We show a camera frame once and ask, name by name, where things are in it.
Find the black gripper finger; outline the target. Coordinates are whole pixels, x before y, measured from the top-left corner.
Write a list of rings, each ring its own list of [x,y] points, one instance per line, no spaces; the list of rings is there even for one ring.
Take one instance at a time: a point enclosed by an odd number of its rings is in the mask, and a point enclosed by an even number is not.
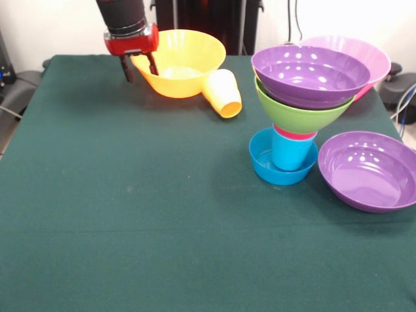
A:
[[[156,65],[156,62],[155,62],[155,59],[153,57],[152,52],[147,53],[146,56],[149,60],[149,70],[150,70],[151,74],[158,75],[159,71],[157,69],[157,65]]]
[[[122,65],[122,69],[123,72],[125,74],[125,78],[127,80],[128,83],[133,83],[135,80],[135,76],[133,74],[133,72],[131,71],[128,61],[127,61],[127,57],[126,56],[122,56],[119,57],[121,65]]]

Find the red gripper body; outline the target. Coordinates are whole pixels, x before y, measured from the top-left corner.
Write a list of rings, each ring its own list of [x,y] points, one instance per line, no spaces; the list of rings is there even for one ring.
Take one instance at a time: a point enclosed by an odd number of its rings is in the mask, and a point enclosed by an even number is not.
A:
[[[159,30],[155,23],[149,23],[129,36],[114,36],[106,30],[103,37],[109,53],[116,57],[148,54],[159,46]]]

